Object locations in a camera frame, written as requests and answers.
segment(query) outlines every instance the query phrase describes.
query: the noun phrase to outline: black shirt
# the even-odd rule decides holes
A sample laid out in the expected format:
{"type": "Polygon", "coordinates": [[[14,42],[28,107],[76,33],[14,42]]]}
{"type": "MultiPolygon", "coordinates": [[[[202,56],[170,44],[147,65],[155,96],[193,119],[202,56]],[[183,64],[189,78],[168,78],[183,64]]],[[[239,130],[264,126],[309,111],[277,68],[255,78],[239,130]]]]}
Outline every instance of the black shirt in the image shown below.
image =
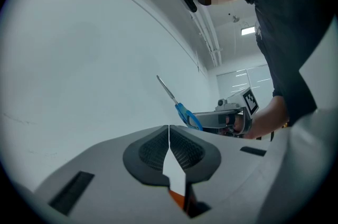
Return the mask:
{"type": "Polygon", "coordinates": [[[257,43],[270,69],[273,96],[283,96],[292,125],[316,109],[299,69],[324,36],[334,8],[328,0],[254,0],[254,4],[261,28],[257,43]]]}

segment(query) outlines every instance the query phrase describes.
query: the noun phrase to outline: ceiling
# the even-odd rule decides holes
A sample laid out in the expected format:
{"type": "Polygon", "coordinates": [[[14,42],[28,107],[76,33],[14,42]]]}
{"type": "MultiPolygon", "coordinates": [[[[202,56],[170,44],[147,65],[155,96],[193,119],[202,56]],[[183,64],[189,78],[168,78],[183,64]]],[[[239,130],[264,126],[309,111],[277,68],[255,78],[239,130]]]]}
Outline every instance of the ceiling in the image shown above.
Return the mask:
{"type": "MultiPolygon", "coordinates": [[[[153,7],[157,7],[163,16],[172,24],[187,43],[195,50],[200,61],[207,69],[214,67],[209,50],[203,39],[199,37],[199,30],[192,22],[189,12],[179,0],[148,0],[153,7]]],[[[244,0],[228,2],[223,5],[211,5],[207,7],[221,51],[222,62],[229,59],[243,58],[259,52],[256,38],[251,35],[240,35],[240,29],[244,26],[255,24],[255,7],[244,0]],[[237,16],[240,21],[232,22],[232,17],[237,16]]]]}

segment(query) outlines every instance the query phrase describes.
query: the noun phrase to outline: orange object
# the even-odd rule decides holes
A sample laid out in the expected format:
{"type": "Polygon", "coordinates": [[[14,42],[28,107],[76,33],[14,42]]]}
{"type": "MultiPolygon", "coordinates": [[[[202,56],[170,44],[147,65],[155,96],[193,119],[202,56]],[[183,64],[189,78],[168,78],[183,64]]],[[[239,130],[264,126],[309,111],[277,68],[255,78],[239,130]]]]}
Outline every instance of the orange object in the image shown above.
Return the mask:
{"type": "Polygon", "coordinates": [[[181,207],[184,208],[184,196],[177,194],[176,192],[169,190],[170,196],[176,201],[176,203],[181,207]]]}

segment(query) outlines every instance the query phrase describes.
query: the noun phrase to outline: black rectangular strip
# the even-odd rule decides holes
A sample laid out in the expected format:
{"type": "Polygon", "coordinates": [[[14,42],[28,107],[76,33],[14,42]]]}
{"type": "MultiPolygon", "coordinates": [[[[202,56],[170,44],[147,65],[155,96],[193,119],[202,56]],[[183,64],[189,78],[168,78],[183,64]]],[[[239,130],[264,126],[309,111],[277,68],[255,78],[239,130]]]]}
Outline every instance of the black rectangular strip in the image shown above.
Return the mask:
{"type": "Polygon", "coordinates": [[[259,155],[259,156],[264,156],[265,153],[266,153],[265,150],[256,149],[256,148],[252,148],[252,147],[247,147],[247,146],[242,147],[240,149],[240,151],[246,152],[246,153],[249,153],[249,154],[259,155]]]}
{"type": "Polygon", "coordinates": [[[219,124],[226,124],[227,116],[226,114],[220,114],[218,115],[218,123],[219,124]]]}
{"type": "Polygon", "coordinates": [[[94,174],[78,172],[50,202],[49,205],[67,215],[81,197],[94,174]]]}

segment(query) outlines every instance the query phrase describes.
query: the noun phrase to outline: man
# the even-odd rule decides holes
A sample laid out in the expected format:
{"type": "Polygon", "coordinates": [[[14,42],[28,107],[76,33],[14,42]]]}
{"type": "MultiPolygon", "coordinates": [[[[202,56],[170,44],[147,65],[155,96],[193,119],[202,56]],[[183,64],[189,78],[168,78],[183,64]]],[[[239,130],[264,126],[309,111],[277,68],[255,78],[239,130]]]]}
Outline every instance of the man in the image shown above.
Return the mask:
{"type": "MultiPolygon", "coordinates": [[[[230,0],[198,0],[203,5],[230,0]]],[[[333,16],[332,0],[246,0],[255,4],[261,35],[257,43],[268,63],[274,84],[269,105],[256,113],[245,138],[257,138],[292,125],[316,109],[314,99],[301,75],[300,67],[319,44],[333,16]]],[[[234,129],[240,130],[236,117],[234,129]]]]}

